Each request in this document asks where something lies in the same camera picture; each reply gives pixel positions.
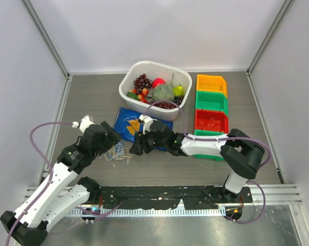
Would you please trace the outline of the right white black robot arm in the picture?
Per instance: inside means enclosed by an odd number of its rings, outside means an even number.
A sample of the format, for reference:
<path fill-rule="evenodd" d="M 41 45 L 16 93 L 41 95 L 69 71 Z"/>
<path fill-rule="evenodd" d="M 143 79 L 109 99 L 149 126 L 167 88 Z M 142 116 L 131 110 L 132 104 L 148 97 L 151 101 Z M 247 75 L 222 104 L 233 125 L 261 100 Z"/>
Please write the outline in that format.
<path fill-rule="evenodd" d="M 265 154 L 264 148 L 238 129 L 229 134 L 195 136 L 175 133 L 161 120 L 142 120 L 143 129 L 135 134 L 130 148 L 134 155 L 165 148 L 173 156 L 210 155 L 224 159 L 232 169 L 222 188 L 222 198 L 234 202 L 246 182 L 255 179 Z"/>

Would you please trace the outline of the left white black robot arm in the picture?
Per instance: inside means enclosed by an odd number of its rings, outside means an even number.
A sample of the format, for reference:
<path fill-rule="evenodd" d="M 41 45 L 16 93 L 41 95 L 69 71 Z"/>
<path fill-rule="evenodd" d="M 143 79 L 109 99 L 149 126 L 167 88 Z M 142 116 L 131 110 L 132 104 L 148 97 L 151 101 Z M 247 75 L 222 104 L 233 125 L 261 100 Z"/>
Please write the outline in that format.
<path fill-rule="evenodd" d="M 81 178 L 63 197 L 59 194 L 96 157 L 119 143 L 121 136 L 106 121 L 98 125 L 88 115 L 70 126 L 78 128 L 82 135 L 62 150 L 56 163 L 48 163 L 48 176 L 31 196 L 15 211 L 5 211 L 0 217 L 8 233 L 6 245 L 11 239 L 20 245 L 41 245 L 70 210 L 99 200 L 100 185 L 89 177 Z"/>

